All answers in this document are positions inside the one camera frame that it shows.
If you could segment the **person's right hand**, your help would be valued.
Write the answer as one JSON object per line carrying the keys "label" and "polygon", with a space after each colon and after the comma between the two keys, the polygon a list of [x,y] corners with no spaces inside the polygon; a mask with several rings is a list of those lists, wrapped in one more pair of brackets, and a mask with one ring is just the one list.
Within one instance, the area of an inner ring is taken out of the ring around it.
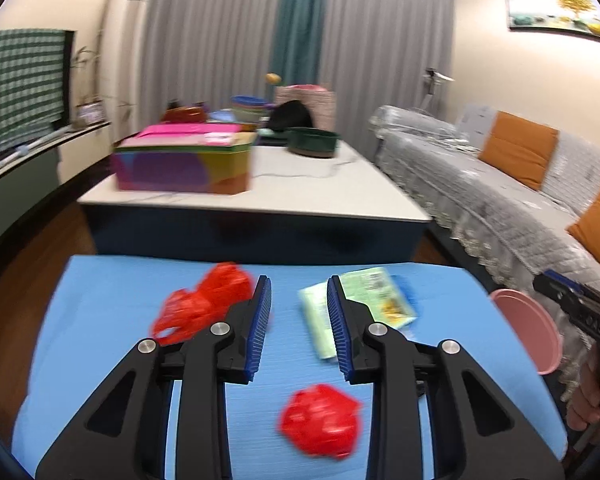
{"label": "person's right hand", "polygon": [[580,368],[580,382],[568,403],[567,426],[584,431],[596,424],[600,432],[600,352],[593,344]]}

